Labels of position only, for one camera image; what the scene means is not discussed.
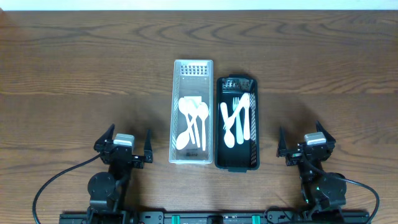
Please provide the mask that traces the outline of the white plastic spoon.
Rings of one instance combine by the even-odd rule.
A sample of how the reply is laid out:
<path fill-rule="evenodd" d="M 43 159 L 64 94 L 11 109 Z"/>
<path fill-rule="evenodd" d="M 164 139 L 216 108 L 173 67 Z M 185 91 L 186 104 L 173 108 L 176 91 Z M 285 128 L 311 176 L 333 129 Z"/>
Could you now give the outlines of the white plastic spoon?
<path fill-rule="evenodd" d="M 178 137 L 177 137 L 177 142 L 176 142 L 176 148 L 177 148 L 177 150 L 182 150 L 182 149 L 184 149 L 184 148 L 187 146 L 187 144 L 188 144 L 189 141 L 191 141 L 191 140 L 190 140 L 189 137 L 188 137 L 188 131 L 187 131 L 187 129 L 186 129 L 184 132 L 180 133 L 180 134 L 178 135 Z"/>
<path fill-rule="evenodd" d="M 197 107 L 195 105 L 195 102 L 192 99 L 188 100 L 188 113 L 192 116 L 192 121 L 193 121 L 193 128 L 195 132 L 195 139 L 196 139 L 196 144 L 198 148 L 200 148 L 200 135 L 198 132 L 198 126 L 197 126 Z"/>
<path fill-rule="evenodd" d="M 209 115 L 208 106 L 205 102 L 201 102 L 198 106 L 198 116 L 201 119 L 201 131 L 202 131 L 202 149 L 206 151 L 206 126 L 205 121 Z"/>
<path fill-rule="evenodd" d="M 185 98 L 180 98 L 178 101 L 178 108 L 182 114 L 184 114 L 187 122 L 187 131 L 188 131 L 188 137 L 191 140 L 192 144 L 195 144 L 195 137 L 192 129 L 192 125 L 190 124 L 190 120 L 188 117 L 188 106 Z"/>
<path fill-rule="evenodd" d="M 228 148 L 233 148 L 234 147 L 234 136 L 233 136 L 232 132 L 230 131 L 230 127 L 228 124 L 229 117 L 228 117 L 227 104 L 225 102 L 221 102 L 220 109 L 221 109 L 221 115 L 222 115 L 223 121 L 224 121 L 224 130 L 225 130 L 224 143 L 226 144 L 226 146 Z"/>

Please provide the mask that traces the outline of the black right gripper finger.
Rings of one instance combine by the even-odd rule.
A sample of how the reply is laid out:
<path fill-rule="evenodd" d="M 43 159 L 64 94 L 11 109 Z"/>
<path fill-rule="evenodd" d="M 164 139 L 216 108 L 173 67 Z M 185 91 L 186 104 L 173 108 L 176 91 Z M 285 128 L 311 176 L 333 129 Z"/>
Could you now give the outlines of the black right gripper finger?
<path fill-rule="evenodd" d="M 315 122 L 315 126 L 318 132 L 321 132 L 328 144 L 334 144 L 336 142 L 335 138 L 321 125 L 319 121 Z"/>
<path fill-rule="evenodd" d="M 277 157 L 285 157 L 287 154 L 287 145 L 285 140 L 284 129 L 282 127 L 279 128 L 279 142 L 277 146 Z"/>

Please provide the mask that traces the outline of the clear perforated plastic basket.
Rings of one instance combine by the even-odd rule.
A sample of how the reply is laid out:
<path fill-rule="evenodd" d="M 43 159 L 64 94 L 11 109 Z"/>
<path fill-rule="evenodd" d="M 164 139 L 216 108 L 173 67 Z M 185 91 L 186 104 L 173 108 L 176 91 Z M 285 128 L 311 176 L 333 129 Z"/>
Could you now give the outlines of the clear perforated plastic basket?
<path fill-rule="evenodd" d="M 184 114 L 178 108 L 178 101 L 185 96 L 201 96 L 201 102 L 208 106 L 209 115 L 205 121 L 206 151 L 202 149 L 201 119 L 197 116 L 200 148 L 188 142 L 177 150 L 176 142 L 180 133 L 187 129 Z M 172 106 L 170 117 L 169 162 L 174 164 L 210 164 L 213 161 L 213 61 L 183 60 L 174 62 Z"/>

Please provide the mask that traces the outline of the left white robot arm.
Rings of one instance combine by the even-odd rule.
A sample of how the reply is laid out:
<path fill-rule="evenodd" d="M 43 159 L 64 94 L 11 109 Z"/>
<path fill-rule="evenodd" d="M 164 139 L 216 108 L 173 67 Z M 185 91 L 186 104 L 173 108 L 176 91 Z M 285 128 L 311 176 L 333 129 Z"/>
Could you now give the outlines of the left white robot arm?
<path fill-rule="evenodd" d="M 153 162 L 151 132 L 147 132 L 142 156 L 133 154 L 133 135 L 113 133 L 112 124 L 94 144 L 109 169 L 95 174 L 88 182 L 90 206 L 85 223 L 135 223 L 136 213 L 123 209 L 124 198 L 132 170 Z"/>

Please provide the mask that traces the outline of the black mounting rail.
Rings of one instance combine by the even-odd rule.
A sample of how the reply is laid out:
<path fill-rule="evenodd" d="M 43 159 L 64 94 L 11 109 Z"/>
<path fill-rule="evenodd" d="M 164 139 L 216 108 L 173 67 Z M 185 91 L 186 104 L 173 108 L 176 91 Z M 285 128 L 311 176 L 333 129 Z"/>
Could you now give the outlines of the black mounting rail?
<path fill-rule="evenodd" d="M 65 212 L 59 216 L 61 224 L 125 223 L 125 224 L 268 224 L 268 223 L 366 223 L 370 214 L 360 210 L 332 210 L 299 213 L 278 207 L 264 212 L 163 212 L 118 211 L 99 212 L 88 209 L 85 213 Z"/>

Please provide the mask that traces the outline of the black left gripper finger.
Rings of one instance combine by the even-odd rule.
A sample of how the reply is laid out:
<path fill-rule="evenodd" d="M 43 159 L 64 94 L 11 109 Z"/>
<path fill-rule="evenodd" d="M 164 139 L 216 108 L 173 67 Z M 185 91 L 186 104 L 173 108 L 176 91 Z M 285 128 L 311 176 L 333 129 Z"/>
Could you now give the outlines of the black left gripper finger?
<path fill-rule="evenodd" d="M 147 131 L 146 141 L 144 144 L 144 157 L 146 163 L 153 163 L 153 152 L 152 152 L 152 145 L 150 142 L 151 139 L 151 131 Z"/>
<path fill-rule="evenodd" d="M 112 124 L 108 130 L 99 138 L 95 141 L 95 144 L 93 146 L 93 149 L 96 152 L 103 152 L 106 148 L 106 146 L 113 141 L 113 133 L 114 133 L 114 127 L 115 125 Z"/>

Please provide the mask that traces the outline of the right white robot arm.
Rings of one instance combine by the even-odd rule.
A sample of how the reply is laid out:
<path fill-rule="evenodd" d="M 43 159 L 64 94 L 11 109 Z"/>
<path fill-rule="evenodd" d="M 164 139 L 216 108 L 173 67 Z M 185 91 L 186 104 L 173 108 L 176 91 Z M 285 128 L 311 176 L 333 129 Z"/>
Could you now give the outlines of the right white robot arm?
<path fill-rule="evenodd" d="M 297 166 L 301 180 L 301 193 L 308 205 L 303 217 L 312 219 L 314 213 L 335 212 L 346 204 L 346 183 L 339 173 L 325 172 L 322 162 L 326 161 L 335 148 L 335 138 L 320 122 L 315 123 L 317 131 L 306 134 L 304 142 L 288 148 L 284 129 L 279 129 L 277 157 L 285 158 L 287 166 Z"/>

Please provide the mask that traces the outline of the black perforated plastic basket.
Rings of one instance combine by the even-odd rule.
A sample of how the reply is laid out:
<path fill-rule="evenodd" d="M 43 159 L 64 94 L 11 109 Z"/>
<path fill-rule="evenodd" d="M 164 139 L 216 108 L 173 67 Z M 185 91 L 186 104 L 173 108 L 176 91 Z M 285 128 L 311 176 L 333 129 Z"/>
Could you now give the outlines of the black perforated plastic basket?
<path fill-rule="evenodd" d="M 234 136 L 234 147 L 228 148 L 224 143 L 225 130 L 221 115 L 220 103 L 225 102 L 228 108 L 228 117 L 233 114 L 233 99 L 239 100 L 244 93 L 250 94 L 249 128 L 250 139 L 243 144 L 236 142 L 236 120 L 230 131 Z M 256 170 L 260 165 L 259 160 L 259 112 L 257 97 L 257 81 L 249 75 L 230 75 L 221 77 L 216 82 L 216 144 L 215 165 L 219 169 L 230 172 L 246 172 Z M 240 111 L 241 126 L 244 137 L 244 108 Z"/>

